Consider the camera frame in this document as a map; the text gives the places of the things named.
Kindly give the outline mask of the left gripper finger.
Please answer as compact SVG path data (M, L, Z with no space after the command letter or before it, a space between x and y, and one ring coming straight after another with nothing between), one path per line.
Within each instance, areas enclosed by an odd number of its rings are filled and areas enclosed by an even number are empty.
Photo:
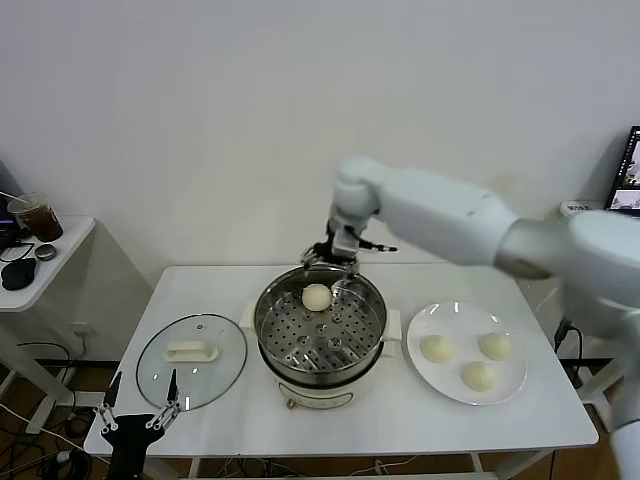
M116 416L114 415L115 404L117 395L119 392L120 382L122 379L122 372L119 371L112 379L102 403L94 408L94 412L102 421L101 433L107 434L109 432L116 431L118 424Z
M152 430L167 430L173 421L178 417L181 412L181 406L179 403L179 389L177 385L177 371L172 370L169 388L167 391L167 397L164 405L160 410L149 420L145 428Z

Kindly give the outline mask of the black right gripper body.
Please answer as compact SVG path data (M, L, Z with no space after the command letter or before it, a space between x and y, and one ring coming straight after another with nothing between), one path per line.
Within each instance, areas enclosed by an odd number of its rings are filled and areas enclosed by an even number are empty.
M354 266L357 263L355 256L340 256L332 251L330 241L317 242L313 245L313 262L326 263L340 266Z

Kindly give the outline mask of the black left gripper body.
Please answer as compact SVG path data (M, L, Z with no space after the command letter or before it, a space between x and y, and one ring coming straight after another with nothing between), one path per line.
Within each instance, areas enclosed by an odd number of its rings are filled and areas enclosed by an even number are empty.
M163 437L163 428L147 428L152 414L121 415L115 418L117 428L105 427L102 438L112 447L106 479L140 479L147 450Z

